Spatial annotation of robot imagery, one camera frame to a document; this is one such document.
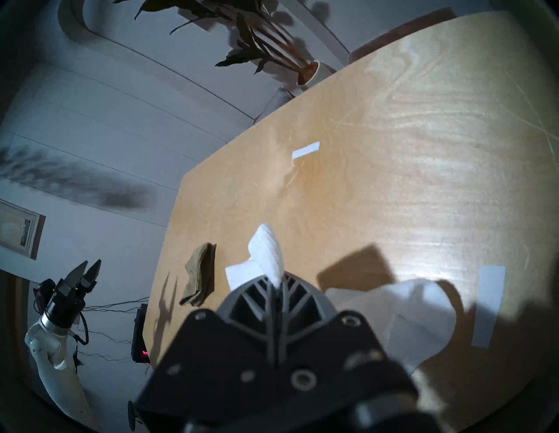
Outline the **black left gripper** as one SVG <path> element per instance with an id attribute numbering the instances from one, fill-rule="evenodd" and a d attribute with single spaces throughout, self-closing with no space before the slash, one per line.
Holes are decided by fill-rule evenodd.
<path id="1" fill-rule="evenodd" d="M 51 279 L 41 283 L 41 313 L 57 327 L 72 327 L 85 308 L 86 294 L 91 293 L 97 283 L 102 260 L 98 259 L 84 274 L 87 264 L 85 260 L 71 270 L 66 276 L 66 284 L 62 279 L 58 284 Z"/>

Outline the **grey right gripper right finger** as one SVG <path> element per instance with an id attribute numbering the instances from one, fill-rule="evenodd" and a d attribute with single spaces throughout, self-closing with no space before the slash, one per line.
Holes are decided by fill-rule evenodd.
<path id="1" fill-rule="evenodd" d="M 288 274 L 278 291 L 278 402 L 415 402 L 380 329 Z"/>

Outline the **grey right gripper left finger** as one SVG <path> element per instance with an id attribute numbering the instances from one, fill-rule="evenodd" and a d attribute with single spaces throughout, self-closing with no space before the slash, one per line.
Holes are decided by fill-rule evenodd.
<path id="1" fill-rule="evenodd" d="M 147 384 L 147 419 L 239 419 L 276 400 L 274 288 L 231 292 L 184 320 Z"/>

